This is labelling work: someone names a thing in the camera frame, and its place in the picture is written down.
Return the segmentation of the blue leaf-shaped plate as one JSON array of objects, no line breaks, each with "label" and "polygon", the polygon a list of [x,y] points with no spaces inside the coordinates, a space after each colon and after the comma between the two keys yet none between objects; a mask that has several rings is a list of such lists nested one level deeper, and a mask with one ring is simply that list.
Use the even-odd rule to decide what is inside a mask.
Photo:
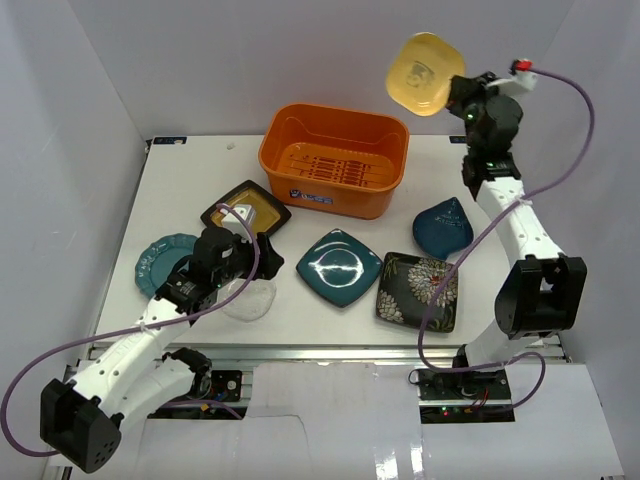
[{"label": "blue leaf-shaped plate", "polygon": [[425,254],[439,260],[447,260],[474,240],[472,226],[457,197],[420,212],[414,218],[412,234]]}]

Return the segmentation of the dark teal square plate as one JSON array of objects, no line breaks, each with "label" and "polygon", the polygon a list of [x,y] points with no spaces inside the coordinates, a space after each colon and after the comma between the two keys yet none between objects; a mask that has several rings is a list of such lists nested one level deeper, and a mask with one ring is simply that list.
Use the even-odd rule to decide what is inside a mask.
[{"label": "dark teal square plate", "polygon": [[319,297],[345,308],[362,297],[378,278],[381,258],[341,229],[320,238],[298,261],[296,271]]}]

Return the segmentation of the small yellow square dish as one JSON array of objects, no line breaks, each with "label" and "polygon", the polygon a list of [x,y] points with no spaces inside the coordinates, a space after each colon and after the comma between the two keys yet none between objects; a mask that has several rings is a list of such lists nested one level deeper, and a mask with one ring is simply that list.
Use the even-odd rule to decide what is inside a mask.
[{"label": "small yellow square dish", "polygon": [[401,48],[386,75],[388,95],[421,117],[437,114],[447,104],[453,76],[464,76],[463,55],[441,37],[413,35]]}]

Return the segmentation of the clear glass plate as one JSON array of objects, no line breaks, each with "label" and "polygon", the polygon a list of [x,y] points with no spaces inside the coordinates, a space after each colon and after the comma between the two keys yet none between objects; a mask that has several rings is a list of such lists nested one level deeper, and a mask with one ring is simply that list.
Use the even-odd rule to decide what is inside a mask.
[{"label": "clear glass plate", "polygon": [[252,280],[243,292],[222,308],[222,312],[238,321],[252,322],[271,308],[277,288],[272,280]]}]

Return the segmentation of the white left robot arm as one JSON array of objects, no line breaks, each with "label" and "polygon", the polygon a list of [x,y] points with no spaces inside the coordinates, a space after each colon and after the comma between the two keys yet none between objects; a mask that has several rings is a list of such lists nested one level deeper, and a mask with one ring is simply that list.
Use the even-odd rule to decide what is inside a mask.
[{"label": "white left robot arm", "polygon": [[68,381],[54,379],[44,387],[41,439],[92,474],[111,459],[128,427],[178,397],[205,396],[210,361],[187,348],[168,354],[166,347],[216,305],[222,287],[238,278],[270,280],[283,263],[264,232],[247,240],[223,227],[205,228],[131,333]]}]

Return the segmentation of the black floral square plate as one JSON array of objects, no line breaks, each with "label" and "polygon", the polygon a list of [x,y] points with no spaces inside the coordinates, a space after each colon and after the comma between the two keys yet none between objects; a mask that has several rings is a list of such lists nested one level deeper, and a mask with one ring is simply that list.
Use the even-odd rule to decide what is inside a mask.
[{"label": "black floral square plate", "polygon": [[[376,297],[376,316],[386,322],[419,329],[432,297],[452,264],[433,257],[388,252],[383,261]],[[458,303],[458,274],[437,298],[426,330],[451,333]]]}]

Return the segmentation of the teal round scalloped plate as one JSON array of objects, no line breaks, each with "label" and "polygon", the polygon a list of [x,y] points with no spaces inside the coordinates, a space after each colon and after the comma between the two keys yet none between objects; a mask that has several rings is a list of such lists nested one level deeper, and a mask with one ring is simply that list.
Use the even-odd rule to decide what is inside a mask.
[{"label": "teal round scalloped plate", "polygon": [[197,237],[176,233],[152,242],[139,256],[134,280],[140,293],[151,299],[167,280],[175,264],[193,253]]}]

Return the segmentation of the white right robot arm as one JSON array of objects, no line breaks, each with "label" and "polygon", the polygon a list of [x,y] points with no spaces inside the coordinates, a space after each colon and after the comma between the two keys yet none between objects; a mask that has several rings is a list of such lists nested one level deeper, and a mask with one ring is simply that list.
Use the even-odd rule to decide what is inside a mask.
[{"label": "white right robot arm", "polygon": [[576,321],[587,267],[566,255],[539,221],[511,153],[523,111],[516,100],[537,76],[523,68],[508,79],[487,72],[451,79],[447,110],[465,124],[463,182],[489,217],[511,270],[494,301],[494,319],[454,358],[453,390],[472,399],[484,391],[484,369],[502,368],[540,338],[571,329]]}]

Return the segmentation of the orange plastic bin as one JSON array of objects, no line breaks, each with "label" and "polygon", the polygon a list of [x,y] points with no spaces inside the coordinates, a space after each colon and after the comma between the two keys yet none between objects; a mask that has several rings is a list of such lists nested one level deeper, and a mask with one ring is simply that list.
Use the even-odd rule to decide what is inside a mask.
[{"label": "orange plastic bin", "polygon": [[295,103],[275,113],[258,160],[283,203],[371,220],[403,179],[409,139],[388,115]]}]

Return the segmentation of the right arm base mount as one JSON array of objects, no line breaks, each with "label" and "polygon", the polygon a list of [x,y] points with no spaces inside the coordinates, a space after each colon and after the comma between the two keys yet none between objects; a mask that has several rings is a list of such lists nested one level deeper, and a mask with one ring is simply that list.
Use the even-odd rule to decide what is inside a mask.
[{"label": "right arm base mount", "polygon": [[515,421],[505,370],[438,373],[420,368],[407,380],[417,389],[423,425]]}]

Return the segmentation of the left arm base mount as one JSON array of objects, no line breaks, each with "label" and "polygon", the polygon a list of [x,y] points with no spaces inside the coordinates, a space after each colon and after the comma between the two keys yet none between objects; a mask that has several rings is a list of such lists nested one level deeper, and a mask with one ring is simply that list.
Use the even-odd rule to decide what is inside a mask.
[{"label": "left arm base mount", "polygon": [[194,379],[190,389],[171,400],[172,403],[186,400],[213,400],[217,402],[238,402],[241,398],[242,372],[240,370],[215,370],[211,360],[203,353],[182,347],[161,357],[186,364]]}]

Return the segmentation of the amber square plate black rim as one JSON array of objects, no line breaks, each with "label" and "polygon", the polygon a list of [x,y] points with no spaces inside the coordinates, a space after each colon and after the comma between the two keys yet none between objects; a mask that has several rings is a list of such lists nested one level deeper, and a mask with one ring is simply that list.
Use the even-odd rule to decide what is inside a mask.
[{"label": "amber square plate black rim", "polygon": [[219,203],[225,203],[231,207],[236,207],[240,204],[253,207],[256,212],[256,217],[252,224],[254,233],[264,232],[266,235],[271,236],[291,219],[289,209],[270,192],[252,180],[246,180],[237,185],[206,209],[200,215],[200,220],[205,226],[222,226],[223,215],[216,211],[216,205]]}]

